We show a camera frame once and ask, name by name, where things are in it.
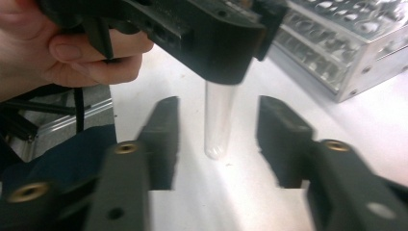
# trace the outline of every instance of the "brass screw insert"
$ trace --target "brass screw insert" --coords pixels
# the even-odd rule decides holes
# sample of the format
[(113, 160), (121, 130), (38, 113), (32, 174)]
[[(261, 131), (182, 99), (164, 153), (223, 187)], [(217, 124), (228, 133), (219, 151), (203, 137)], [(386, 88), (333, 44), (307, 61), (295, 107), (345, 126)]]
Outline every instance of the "brass screw insert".
[(25, 185), (19, 188), (18, 190), (14, 191), (9, 196), (8, 200), (11, 203), (19, 203), (34, 200), (47, 193), (48, 189), (49, 189), (48, 184), (44, 182)]
[(124, 143), (121, 146), (117, 147), (115, 150), (116, 154), (129, 154), (138, 150), (138, 147), (132, 143)]
[(340, 142), (340, 141), (327, 141), (326, 146), (332, 150), (335, 151), (343, 151), (346, 152), (348, 151), (350, 148), (348, 148), (347, 145), (345, 145), (344, 143)]

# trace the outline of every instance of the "clear glass test tube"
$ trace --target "clear glass test tube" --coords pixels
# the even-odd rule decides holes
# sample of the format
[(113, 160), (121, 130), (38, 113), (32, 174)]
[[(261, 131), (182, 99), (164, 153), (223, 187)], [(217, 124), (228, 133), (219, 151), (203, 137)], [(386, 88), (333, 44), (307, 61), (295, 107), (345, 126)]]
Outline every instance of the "clear glass test tube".
[(204, 151), (213, 160), (227, 153), (236, 88), (206, 82)]

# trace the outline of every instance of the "white table surface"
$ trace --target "white table surface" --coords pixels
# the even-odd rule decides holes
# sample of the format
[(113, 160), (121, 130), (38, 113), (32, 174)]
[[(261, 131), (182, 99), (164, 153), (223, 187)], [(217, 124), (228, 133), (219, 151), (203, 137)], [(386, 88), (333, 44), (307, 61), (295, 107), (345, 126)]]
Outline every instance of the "white table surface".
[(407, 72), (337, 104), (314, 86), (300, 87), (271, 59), (254, 60), (237, 90), (228, 154), (219, 161), (203, 151), (204, 84), (156, 46), (143, 57), (136, 81), (111, 86), (118, 141), (137, 136), (156, 102), (180, 99), (174, 191), (150, 193), (155, 231), (314, 230), (305, 191), (277, 188), (259, 153), (259, 95), (289, 104), (316, 129), (316, 140), (348, 142), (376, 174), (408, 185)]

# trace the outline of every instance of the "hand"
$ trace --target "hand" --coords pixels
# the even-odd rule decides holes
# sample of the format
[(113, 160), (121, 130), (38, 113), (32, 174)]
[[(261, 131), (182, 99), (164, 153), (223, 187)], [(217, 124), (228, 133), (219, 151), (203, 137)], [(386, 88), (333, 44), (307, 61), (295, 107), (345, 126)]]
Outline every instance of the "hand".
[(60, 34), (35, 0), (0, 0), (0, 101), (52, 83), (86, 87), (134, 80), (153, 42), (144, 33), (110, 34), (120, 62), (106, 64), (85, 34)]

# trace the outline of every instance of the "black cable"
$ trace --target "black cable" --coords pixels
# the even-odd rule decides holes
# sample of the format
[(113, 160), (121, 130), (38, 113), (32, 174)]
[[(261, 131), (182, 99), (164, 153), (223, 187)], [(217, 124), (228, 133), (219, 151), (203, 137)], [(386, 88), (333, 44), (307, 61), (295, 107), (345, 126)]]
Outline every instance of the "black cable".
[(75, 101), (75, 115), (76, 115), (76, 130), (77, 134), (84, 131), (85, 120), (85, 106), (84, 106), (84, 92), (82, 88), (74, 89), (74, 101)]

